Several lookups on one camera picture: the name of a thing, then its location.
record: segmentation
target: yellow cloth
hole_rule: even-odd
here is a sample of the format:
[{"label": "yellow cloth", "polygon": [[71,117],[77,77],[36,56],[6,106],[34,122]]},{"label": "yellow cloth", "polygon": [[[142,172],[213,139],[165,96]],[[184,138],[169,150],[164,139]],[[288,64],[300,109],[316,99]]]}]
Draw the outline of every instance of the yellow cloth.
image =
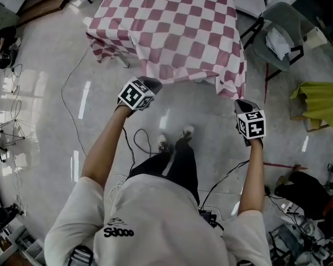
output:
[{"label": "yellow cloth", "polygon": [[294,99],[299,94],[307,97],[308,110],[302,115],[311,119],[313,128],[319,128],[322,120],[333,127],[333,83],[302,83],[290,98]]}]

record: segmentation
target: white t-shirt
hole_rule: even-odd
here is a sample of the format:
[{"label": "white t-shirt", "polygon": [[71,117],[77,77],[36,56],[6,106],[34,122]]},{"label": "white t-shirt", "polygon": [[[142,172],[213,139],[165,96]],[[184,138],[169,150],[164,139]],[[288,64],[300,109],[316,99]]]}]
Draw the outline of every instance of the white t-shirt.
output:
[{"label": "white t-shirt", "polygon": [[258,211],[224,223],[220,236],[199,215],[195,198],[184,187],[138,175],[121,187],[104,225],[103,192],[90,178],[78,181],[46,236],[48,266],[67,265],[80,244],[93,250],[99,266],[234,266],[241,260],[271,265]]}]

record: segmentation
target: floor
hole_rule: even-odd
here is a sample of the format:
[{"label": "floor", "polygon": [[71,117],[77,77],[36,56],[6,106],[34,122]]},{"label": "floor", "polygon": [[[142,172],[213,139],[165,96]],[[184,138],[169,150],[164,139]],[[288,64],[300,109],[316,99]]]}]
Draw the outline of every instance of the floor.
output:
[{"label": "floor", "polygon": [[[19,85],[18,100],[22,108],[18,119],[27,138],[9,148],[7,162],[0,163],[0,190],[5,204],[21,199],[26,215],[21,220],[39,238],[44,238],[72,191],[84,162],[84,152],[69,113],[60,98],[60,89],[71,70],[63,97],[77,125],[84,151],[92,146],[115,109],[117,95],[133,76],[140,75],[138,61],[131,60],[129,69],[115,60],[98,64],[85,37],[86,24],[101,0],[73,0],[63,11],[29,23],[23,29],[17,63],[22,63],[19,78],[0,77],[0,123],[11,120],[10,110],[15,96],[12,81]],[[239,14],[239,30],[243,32],[254,20]],[[268,135],[264,138],[266,162],[283,165],[299,163],[322,183],[329,178],[326,166],[333,162],[333,131],[324,129],[308,134],[302,121],[291,121],[298,115],[299,104],[289,96],[304,81],[333,82],[333,48],[324,45],[307,51],[305,57],[269,82],[264,104],[265,62],[249,47],[246,50],[248,76],[246,98],[265,110]],[[83,116],[80,103],[87,100]],[[171,141],[180,135],[185,124],[193,124],[196,132],[191,142],[196,155],[201,201],[211,187],[239,162],[249,158],[250,149],[235,130],[233,101],[216,95],[212,85],[194,82],[166,85],[148,110],[135,113],[126,123],[129,141],[139,128],[147,130],[156,150],[156,139],[163,132]],[[147,147],[145,135],[136,140]],[[148,155],[133,144],[136,162]],[[109,191],[124,181],[132,164],[130,151],[122,136],[119,141],[105,199],[111,203]],[[286,168],[265,166],[266,184],[274,188]],[[240,198],[246,166],[235,170],[209,197],[206,206],[220,210],[223,220],[234,216]],[[116,188],[112,190],[112,199]],[[265,199],[266,230],[281,224],[281,212]]]}]

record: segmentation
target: white shoe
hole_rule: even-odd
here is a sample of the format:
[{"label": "white shoe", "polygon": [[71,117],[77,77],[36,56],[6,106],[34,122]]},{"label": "white shoe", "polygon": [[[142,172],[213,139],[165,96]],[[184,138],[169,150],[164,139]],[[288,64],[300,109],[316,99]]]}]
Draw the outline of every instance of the white shoe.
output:
[{"label": "white shoe", "polygon": [[17,40],[16,40],[16,42],[15,42],[15,44],[16,44],[16,46],[17,47],[20,47],[21,46],[21,38],[17,38]]},{"label": "white shoe", "polygon": [[160,134],[158,136],[158,150],[161,153],[170,152],[170,146],[169,146],[167,138],[165,138],[164,134]]},{"label": "white shoe", "polygon": [[195,128],[191,125],[184,127],[183,134],[180,136],[180,139],[184,138],[187,142],[189,142],[193,138],[194,131]]}]

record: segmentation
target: pink and white checkered tablecloth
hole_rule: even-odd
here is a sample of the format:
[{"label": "pink and white checkered tablecloth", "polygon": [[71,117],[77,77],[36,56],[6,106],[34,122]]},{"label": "pink and white checkered tablecloth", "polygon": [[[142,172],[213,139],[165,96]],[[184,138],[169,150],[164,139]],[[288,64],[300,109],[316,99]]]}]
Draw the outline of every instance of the pink and white checkered tablecloth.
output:
[{"label": "pink and white checkered tablecloth", "polygon": [[162,83],[214,77],[217,94],[243,98],[246,60],[234,0],[104,0],[87,30],[98,62],[138,57]]}]

